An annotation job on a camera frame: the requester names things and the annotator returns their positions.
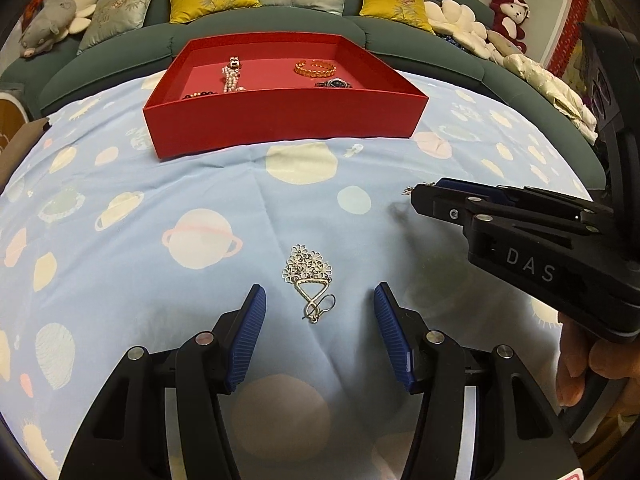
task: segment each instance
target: wristwatch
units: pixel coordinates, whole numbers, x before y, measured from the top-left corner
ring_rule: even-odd
[[[316,83],[316,86],[326,86],[327,88],[351,88],[351,85],[349,83],[347,83],[344,79],[340,79],[339,77],[329,79],[329,81]]]

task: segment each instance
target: screw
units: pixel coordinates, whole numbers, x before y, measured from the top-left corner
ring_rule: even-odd
[[[513,349],[507,345],[500,345],[495,352],[503,359],[511,359],[513,357]]]
[[[142,347],[134,346],[133,348],[130,348],[129,351],[127,352],[127,357],[129,359],[131,359],[132,361],[137,361],[144,354],[145,354],[145,351],[144,351],[144,349]]]
[[[431,330],[427,332],[427,335],[424,338],[434,345],[439,345],[444,341],[444,334],[442,332],[438,332],[437,330]]]
[[[213,334],[211,332],[200,332],[196,336],[196,343],[200,346],[206,346],[213,342]]]

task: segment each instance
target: green sofa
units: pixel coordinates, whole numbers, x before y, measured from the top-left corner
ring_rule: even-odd
[[[467,4],[490,26],[493,11],[478,0]],[[391,67],[425,75],[487,95],[513,107],[558,149],[587,188],[604,188],[603,169],[588,143],[560,112],[526,82],[502,67],[471,56],[447,41],[402,23],[359,15],[362,0],[345,0],[344,15],[294,7],[227,10],[187,25],[168,23],[169,0],[152,0],[145,23],[76,56],[80,36],[69,37],[33,59],[19,59],[0,84],[24,89],[34,119],[69,102],[130,79],[166,69],[193,38],[251,31],[309,31],[340,34]]]

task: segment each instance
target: orange bracelet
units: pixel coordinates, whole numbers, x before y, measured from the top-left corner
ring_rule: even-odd
[[[326,61],[319,61],[317,59],[312,59],[309,66],[317,66],[318,68],[324,68],[324,70],[311,70],[305,68],[306,60],[302,60],[296,63],[296,67],[293,71],[296,74],[303,75],[305,77],[313,77],[313,78],[325,78],[331,77],[335,74],[335,65],[328,63]]]

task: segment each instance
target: open red tray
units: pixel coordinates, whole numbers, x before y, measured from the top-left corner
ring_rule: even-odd
[[[238,86],[223,93],[222,67],[238,56]],[[352,88],[318,88],[294,72],[321,59]],[[183,99],[194,92],[218,94]],[[143,108],[159,158],[240,144],[332,137],[410,137],[428,97],[344,37],[250,32],[191,40]]]

